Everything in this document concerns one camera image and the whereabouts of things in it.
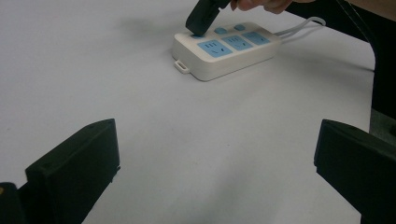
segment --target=white cable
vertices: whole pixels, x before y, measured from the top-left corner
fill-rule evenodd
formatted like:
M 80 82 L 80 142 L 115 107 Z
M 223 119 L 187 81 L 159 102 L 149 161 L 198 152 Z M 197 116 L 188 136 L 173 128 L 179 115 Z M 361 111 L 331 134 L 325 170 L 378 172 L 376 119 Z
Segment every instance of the white cable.
M 299 25 L 297 25 L 297 26 L 294 26 L 294 27 L 292 27 L 292 28 L 290 28 L 290 29 L 287 29 L 287 30 L 284 30 L 284 31 L 280 31 L 280 32 L 274 33 L 274 35 L 277 35 L 277 36 L 282 36 L 282 35 L 291 36 L 291 35 L 294 35 L 294 34 L 296 34 L 297 32 L 301 31 L 301 30 L 303 29 L 303 27 L 304 27 L 307 23 L 309 23 L 309 22 L 311 22 L 311 21 L 317 21 L 317 22 L 319 22 L 319 23 L 320 23 L 321 25 L 323 25 L 323 26 L 326 25 L 326 21 L 323 20 L 322 18 L 319 18 L 319 17 L 310 17 L 310 18 L 306 19 L 304 22 L 302 22 L 301 24 L 299 24 Z

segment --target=power strip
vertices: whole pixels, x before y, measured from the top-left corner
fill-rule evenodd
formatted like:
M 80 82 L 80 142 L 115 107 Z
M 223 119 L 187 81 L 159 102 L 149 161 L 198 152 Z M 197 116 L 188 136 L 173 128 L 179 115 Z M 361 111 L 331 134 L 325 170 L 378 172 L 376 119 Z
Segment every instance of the power strip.
M 274 57 L 281 42 L 258 24 L 243 22 L 208 30 L 204 36 L 176 34 L 172 56 L 179 72 L 209 81 Z

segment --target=hand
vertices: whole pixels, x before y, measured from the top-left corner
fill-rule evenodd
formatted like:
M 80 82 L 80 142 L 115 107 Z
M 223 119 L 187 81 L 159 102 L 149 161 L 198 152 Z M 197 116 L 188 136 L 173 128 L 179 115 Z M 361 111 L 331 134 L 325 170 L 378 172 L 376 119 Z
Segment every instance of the hand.
M 298 3 L 310 3 L 315 0 L 294 0 Z M 264 10 L 279 14 L 284 11 L 293 0 L 232 0 L 231 9 L 235 10 L 237 7 L 242 11 L 250 10 L 254 7 L 263 6 Z

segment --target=socket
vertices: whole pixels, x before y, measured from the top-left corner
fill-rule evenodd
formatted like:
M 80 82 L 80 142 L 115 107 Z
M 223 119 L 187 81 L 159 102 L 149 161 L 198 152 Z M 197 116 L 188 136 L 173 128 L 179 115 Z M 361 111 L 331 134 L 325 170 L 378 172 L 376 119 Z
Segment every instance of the socket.
M 224 40 L 224 42 L 226 42 L 236 50 L 250 49 L 253 47 L 246 40 L 242 39 L 242 37 L 240 37 L 239 35 L 224 37 L 222 38 L 222 40 Z
M 214 58 L 232 53 L 230 49 L 222 45 L 218 40 L 209 40 L 199 43 L 198 46 Z
M 263 37 L 262 35 L 259 35 L 256 32 L 249 32 L 246 34 L 242 34 L 242 36 L 244 36 L 246 39 L 250 40 L 251 42 L 257 45 L 263 45 L 270 42 L 267 38 Z

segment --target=table surface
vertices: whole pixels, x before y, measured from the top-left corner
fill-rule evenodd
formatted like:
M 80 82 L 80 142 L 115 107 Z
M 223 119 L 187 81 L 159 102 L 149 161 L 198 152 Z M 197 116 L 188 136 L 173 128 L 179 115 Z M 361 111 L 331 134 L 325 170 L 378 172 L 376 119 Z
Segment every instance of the table surface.
M 309 23 L 275 58 L 201 82 L 173 66 L 196 1 L 0 3 L 0 180 L 114 118 L 121 169 L 84 223 L 359 223 L 313 164 L 323 119 L 368 131 L 374 54 Z M 222 10 L 214 26 L 304 19 Z

